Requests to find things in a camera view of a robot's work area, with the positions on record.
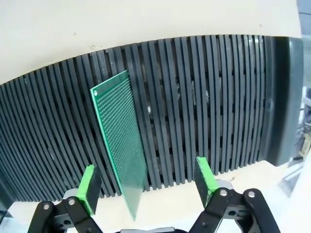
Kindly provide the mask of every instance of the wall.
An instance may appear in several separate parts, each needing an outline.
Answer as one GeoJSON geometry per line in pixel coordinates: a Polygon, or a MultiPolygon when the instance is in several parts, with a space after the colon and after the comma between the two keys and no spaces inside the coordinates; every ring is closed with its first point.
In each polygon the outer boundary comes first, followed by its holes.
{"type": "Polygon", "coordinates": [[[0,1],[0,84],[95,50],[200,34],[300,37],[295,0],[0,1]]]}

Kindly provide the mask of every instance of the green gripper pad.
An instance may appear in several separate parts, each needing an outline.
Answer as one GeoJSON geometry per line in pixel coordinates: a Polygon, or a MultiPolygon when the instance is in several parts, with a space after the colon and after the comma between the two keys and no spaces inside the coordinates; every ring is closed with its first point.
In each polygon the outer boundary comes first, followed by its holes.
{"type": "Polygon", "coordinates": [[[101,184],[102,178],[98,168],[94,165],[87,166],[76,197],[82,202],[90,216],[95,214],[101,184]]]}
{"type": "Polygon", "coordinates": [[[205,208],[211,195],[219,188],[205,157],[195,158],[194,182],[205,208]]]}
{"type": "Polygon", "coordinates": [[[146,162],[128,72],[92,88],[91,95],[111,165],[135,220],[146,162]]]}

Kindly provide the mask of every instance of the black slotted rack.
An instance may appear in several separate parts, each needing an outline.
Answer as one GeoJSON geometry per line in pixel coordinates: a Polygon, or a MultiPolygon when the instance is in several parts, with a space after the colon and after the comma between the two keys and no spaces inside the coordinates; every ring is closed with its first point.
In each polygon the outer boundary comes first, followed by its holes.
{"type": "Polygon", "coordinates": [[[262,159],[282,164],[298,118],[301,51],[299,39],[286,37],[179,37],[92,52],[11,80],[0,86],[0,188],[11,200],[59,200],[97,164],[101,197],[120,195],[89,90],[124,70],[146,191],[192,181],[196,156],[215,175],[262,159]]]}

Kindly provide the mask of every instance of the perforated prototype board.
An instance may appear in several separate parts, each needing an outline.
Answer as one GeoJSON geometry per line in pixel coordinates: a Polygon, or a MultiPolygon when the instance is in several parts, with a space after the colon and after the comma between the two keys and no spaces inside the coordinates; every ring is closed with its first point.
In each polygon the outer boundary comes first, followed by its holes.
{"type": "Polygon", "coordinates": [[[135,219],[146,162],[127,71],[92,88],[91,95],[111,165],[135,219]]]}

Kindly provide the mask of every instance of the bolt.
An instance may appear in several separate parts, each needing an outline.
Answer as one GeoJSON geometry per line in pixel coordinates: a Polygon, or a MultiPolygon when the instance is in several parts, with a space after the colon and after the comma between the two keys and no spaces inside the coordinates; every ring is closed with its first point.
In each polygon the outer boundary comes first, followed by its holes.
{"type": "Polygon", "coordinates": [[[50,207],[49,204],[45,204],[45,205],[43,206],[43,209],[44,209],[44,210],[47,210],[47,209],[49,209],[49,207],[50,207]]]}
{"type": "Polygon", "coordinates": [[[248,196],[249,196],[250,198],[254,198],[254,197],[255,197],[255,193],[254,193],[253,191],[249,191],[249,192],[248,192],[248,196]]]}
{"type": "Polygon", "coordinates": [[[225,191],[224,189],[220,190],[220,195],[223,197],[227,196],[227,191],[225,191]]]}
{"type": "Polygon", "coordinates": [[[70,200],[68,201],[69,205],[73,205],[75,202],[76,202],[76,201],[75,201],[74,199],[70,199],[70,200]]]}

